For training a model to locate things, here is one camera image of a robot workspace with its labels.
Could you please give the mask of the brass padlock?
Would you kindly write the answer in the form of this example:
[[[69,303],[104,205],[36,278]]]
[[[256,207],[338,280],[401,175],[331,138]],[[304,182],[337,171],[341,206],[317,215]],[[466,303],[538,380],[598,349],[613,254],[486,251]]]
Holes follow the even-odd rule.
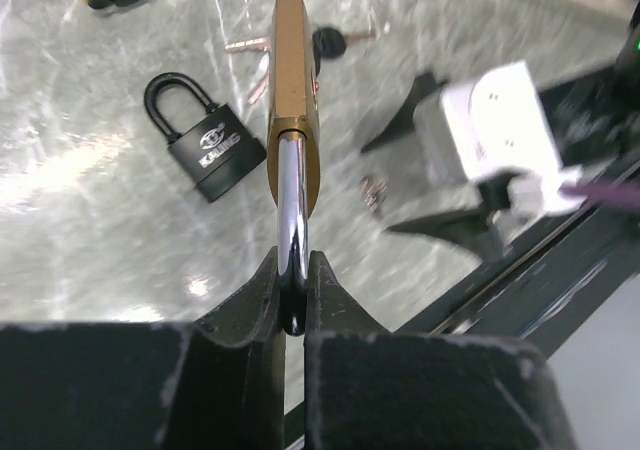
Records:
[[[304,0],[275,0],[267,171],[277,206],[281,321],[288,334],[299,336],[309,287],[308,219],[320,187],[316,64]]]

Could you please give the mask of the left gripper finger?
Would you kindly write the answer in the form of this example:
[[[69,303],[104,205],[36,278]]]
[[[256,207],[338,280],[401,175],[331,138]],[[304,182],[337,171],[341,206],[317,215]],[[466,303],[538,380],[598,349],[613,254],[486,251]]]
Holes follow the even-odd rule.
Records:
[[[551,369],[528,342],[388,333],[313,252],[304,341],[309,449],[573,449]]]
[[[5,449],[280,449],[277,254],[196,321],[5,323]]]

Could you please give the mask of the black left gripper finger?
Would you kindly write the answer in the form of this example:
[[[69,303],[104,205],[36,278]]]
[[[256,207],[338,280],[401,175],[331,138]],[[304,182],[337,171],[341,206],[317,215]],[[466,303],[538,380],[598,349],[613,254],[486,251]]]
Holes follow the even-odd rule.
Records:
[[[510,246],[495,223],[496,217],[496,211],[480,207],[457,209],[405,220],[387,230],[446,241],[473,253],[480,260],[500,260],[510,252]]]
[[[448,83],[447,79],[437,80],[433,72],[417,75],[396,114],[384,130],[361,148],[361,153],[369,153],[389,145],[409,135],[415,130],[413,114],[419,103],[437,93]]]

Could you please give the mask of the black-headed keys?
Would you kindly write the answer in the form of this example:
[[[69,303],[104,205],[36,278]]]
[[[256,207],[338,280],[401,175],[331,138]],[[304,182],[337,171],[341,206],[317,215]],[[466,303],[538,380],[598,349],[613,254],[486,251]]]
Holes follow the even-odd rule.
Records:
[[[335,60],[340,58],[346,50],[359,42],[376,39],[379,34],[375,30],[367,30],[357,33],[343,33],[332,26],[318,27],[312,32],[312,45],[314,51],[315,71],[320,73],[323,60]],[[259,52],[268,54],[271,51],[271,32],[257,38],[236,41],[225,45],[224,50],[228,54],[243,52]],[[269,86],[269,72],[266,71],[247,97],[247,103],[254,105],[265,94]]]

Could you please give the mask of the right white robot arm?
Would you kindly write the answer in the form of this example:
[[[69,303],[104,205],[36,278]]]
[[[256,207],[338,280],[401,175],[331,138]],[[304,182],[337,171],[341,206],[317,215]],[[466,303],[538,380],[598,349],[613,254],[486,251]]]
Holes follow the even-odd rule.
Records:
[[[468,2],[425,13],[390,40],[376,62],[373,107],[354,140],[420,168],[437,186],[481,175],[469,122],[476,83],[502,66],[525,65],[564,163],[589,165],[639,144],[639,113],[616,98],[612,56],[623,35],[598,17],[533,2]]]

